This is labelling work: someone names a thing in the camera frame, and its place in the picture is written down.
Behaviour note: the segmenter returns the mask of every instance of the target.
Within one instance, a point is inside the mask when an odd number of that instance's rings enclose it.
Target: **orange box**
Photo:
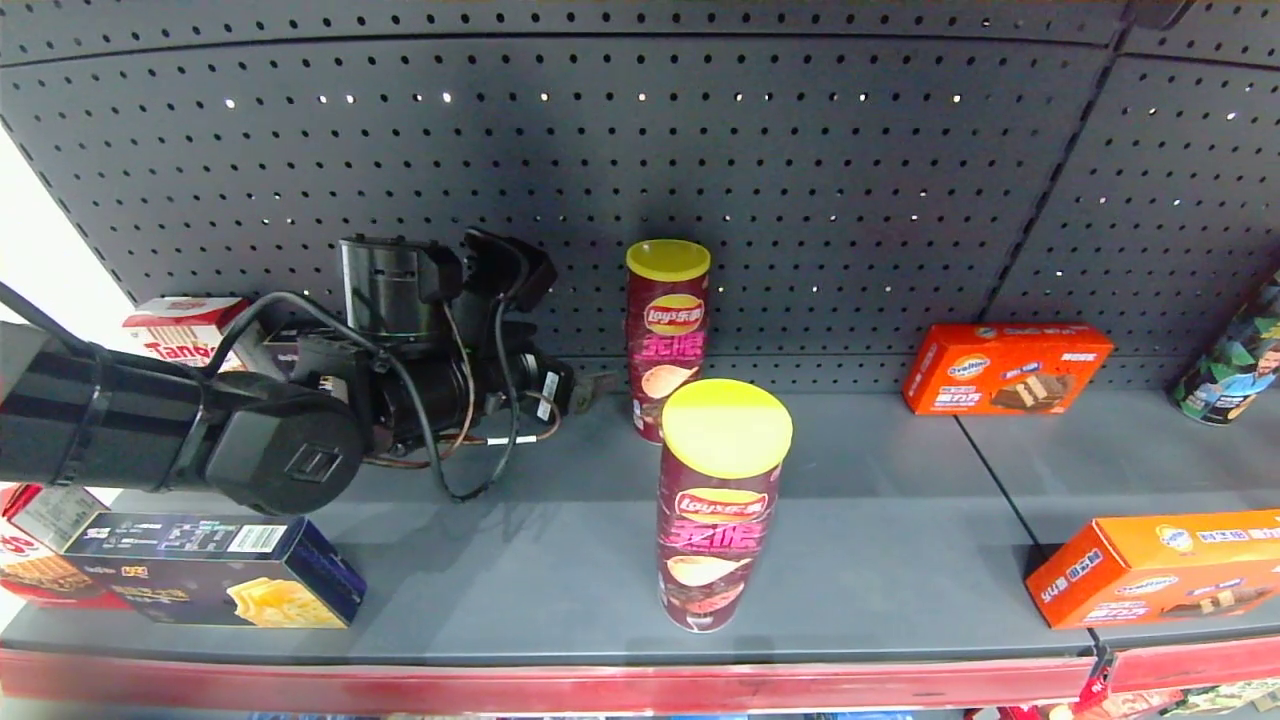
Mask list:
[[[916,415],[1065,413],[1114,347],[1078,323],[933,325],[902,397]]]
[[[1252,610],[1280,584],[1280,510],[1097,518],[1027,578],[1052,628]]]

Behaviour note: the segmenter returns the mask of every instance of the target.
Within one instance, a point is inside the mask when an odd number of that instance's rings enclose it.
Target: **gray shelf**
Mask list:
[[[1280,506],[1280,397],[1230,428],[1202,425],[1162,393],[1087,393],[1065,415],[965,418],[965,430],[1038,542],[1056,546],[1105,515]],[[1096,629],[1114,648],[1280,634],[1280,602],[1235,618]]]
[[[522,446],[502,487],[442,501],[425,473],[364,471],[320,528],[370,584],[349,632],[152,625],[27,609],[13,650],[248,664],[722,664],[1088,655],[1021,584],[1032,543],[951,418],[896,395],[782,396],[796,443],[767,551],[726,629],[694,635],[657,598],[658,450],[625,409]],[[449,461],[479,478],[493,451]],[[228,510],[125,493],[122,510]]]

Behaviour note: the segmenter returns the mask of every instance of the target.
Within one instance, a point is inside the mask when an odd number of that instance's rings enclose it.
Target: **pegboard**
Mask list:
[[[858,35],[1107,45],[1124,3],[0,3],[0,64],[315,38],[461,35]]]
[[[1167,31],[1134,28],[1123,51],[1280,68],[1280,6],[1199,0]]]
[[[988,318],[1185,363],[1280,261],[1277,137],[1280,72],[1120,58]]]
[[[138,301],[291,290],[337,311],[338,237],[452,243],[477,224],[559,266],[532,318],[548,352],[618,355],[623,249],[675,236],[712,250],[714,354],[908,355],[979,314],[1105,59],[910,37],[355,37],[37,63],[0,87],[6,129]]]

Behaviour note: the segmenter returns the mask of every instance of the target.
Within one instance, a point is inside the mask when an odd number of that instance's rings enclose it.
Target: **wafer box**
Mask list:
[[[1079,323],[933,325],[902,396],[918,415],[1065,413],[1112,347]]]
[[[1280,585],[1280,510],[1097,518],[1027,589],[1053,628],[1238,615]]]
[[[306,518],[99,512],[64,555],[156,623],[346,628],[366,589]]]
[[[0,587],[45,607],[129,607],[58,553],[106,510],[87,489],[15,484],[0,493]]]
[[[227,327],[248,309],[242,297],[157,297],[124,319],[124,332],[140,355],[202,368],[209,364]],[[262,347],[265,336],[255,320],[236,341],[221,372],[253,370],[283,378]]]

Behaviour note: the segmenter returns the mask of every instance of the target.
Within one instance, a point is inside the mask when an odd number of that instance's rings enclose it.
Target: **lay's chip can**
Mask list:
[[[631,419],[640,436],[662,442],[662,407],[698,379],[707,348],[705,247],[646,240],[627,250],[627,364]]]
[[[681,628],[709,633],[732,618],[778,502],[791,414],[739,380],[698,380],[662,413],[658,589]]]

